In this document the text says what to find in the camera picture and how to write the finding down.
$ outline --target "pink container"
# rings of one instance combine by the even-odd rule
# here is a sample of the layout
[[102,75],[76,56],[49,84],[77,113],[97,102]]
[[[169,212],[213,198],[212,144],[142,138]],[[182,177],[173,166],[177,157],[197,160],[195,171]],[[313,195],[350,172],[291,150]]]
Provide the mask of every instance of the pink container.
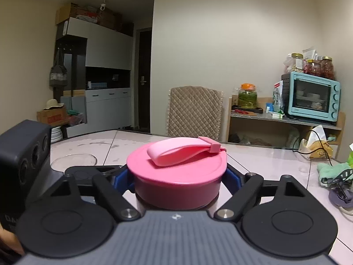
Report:
[[127,164],[135,175],[135,191],[144,201],[169,210],[190,210],[217,196],[227,154],[209,138],[176,137],[140,147]]

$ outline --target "pink handle strap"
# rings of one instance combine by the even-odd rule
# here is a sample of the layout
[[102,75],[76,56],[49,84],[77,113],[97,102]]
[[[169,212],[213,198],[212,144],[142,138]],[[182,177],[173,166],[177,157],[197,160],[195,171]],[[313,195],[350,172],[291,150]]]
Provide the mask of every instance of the pink handle strap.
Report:
[[152,144],[147,149],[147,154],[157,166],[171,166],[203,151],[218,153],[222,150],[226,151],[219,142],[209,137],[175,137]]

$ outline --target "orange jar lid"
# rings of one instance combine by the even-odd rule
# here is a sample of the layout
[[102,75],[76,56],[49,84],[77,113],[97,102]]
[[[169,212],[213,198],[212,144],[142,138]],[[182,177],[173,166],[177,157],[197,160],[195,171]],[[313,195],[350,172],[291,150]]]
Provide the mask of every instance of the orange jar lid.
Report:
[[251,90],[251,91],[254,91],[254,90],[255,90],[255,85],[253,85],[253,84],[242,84],[242,85],[241,85],[241,89],[242,89],[242,90]]

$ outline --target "cutting board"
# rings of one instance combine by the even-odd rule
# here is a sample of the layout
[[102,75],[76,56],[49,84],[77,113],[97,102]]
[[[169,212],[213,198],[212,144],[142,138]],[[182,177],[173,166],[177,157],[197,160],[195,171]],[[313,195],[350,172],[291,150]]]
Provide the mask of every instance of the cutting board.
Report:
[[241,115],[251,115],[253,117],[257,116],[257,113],[253,113],[253,112],[248,112],[248,114],[244,114],[244,113],[234,113],[234,114],[241,114]]

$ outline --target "paper bag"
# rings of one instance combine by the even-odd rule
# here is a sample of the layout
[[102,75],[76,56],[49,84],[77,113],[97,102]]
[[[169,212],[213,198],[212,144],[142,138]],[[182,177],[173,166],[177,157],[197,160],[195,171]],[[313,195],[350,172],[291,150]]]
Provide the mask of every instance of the paper bag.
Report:
[[[300,146],[299,146],[299,152],[301,153],[310,153],[318,148],[321,148],[321,143],[323,145],[323,148],[326,150],[327,154],[329,157],[332,157],[333,154],[333,149],[332,147],[327,143],[326,140],[326,135],[324,132],[324,129],[322,125],[317,126],[316,128],[313,129],[317,133],[317,135],[314,132],[310,132],[310,136],[308,140],[302,139]],[[306,159],[312,159],[312,158],[321,158],[321,157],[326,157],[325,151],[323,149],[319,149],[311,154],[303,154],[303,156]]]

